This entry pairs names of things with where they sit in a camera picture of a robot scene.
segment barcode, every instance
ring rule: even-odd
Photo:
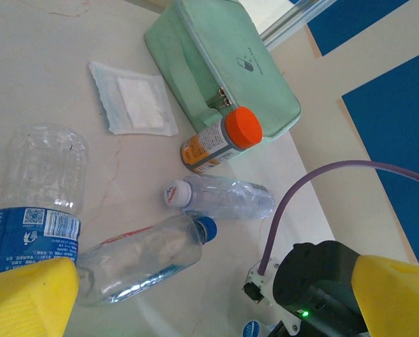
[[[79,220],[66,213],[47,211],[45,237],[62,237],[77,240]]]

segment orange lid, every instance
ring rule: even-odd
[[[228,136],[241,149],[248,149],[262,140],[262,128],[258,118],[246,107],[238,107],[225,119]]]

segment white bottle cap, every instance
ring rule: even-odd
[[[191,197],[192,188],[183,180],[174,180],[164,191],[164,201],[172,207],[186,207]]]

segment clear plastic bottle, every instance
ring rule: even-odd
[[[21,126],[0,184],[0,272],[54,257],[76,259],[88,146],[56,124]]]
[[[210,218],[175,216],[80,253],[77,303],[117,303],[167,279],[201,258],[201,246],[217,234]]]
[[[273,195],[264,186],[207,175],[174,180],[164,191],[164,200],[189,216],[214,219],[263,219],[274,210]]]

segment red bottle label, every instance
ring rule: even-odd
[[[143,229],[141,229],[141,230],[134,230],[134,231],[132,231],[132,232],[128,232],[128,233],[125,233],[125,234],[120,234],[120,235],[117,235],[116,237],[112,237],[111,239],[108,239],[108,240],[106,240],[106,241],[102,242],[101,244],[108,244],[108,243],[110,243],[110,242],[114,242],[114,241],[117,241],[117,240],[123,239],[124,237],[130,237],[131,235],[138,234],[138,233],[140,233],[140,232],[143,232],[144,230],[149,230],[149,229],[150,229],[150,228],[152,228],[152,227],[153,227],[153,226],[146,227],[146,228],[143,228]]]

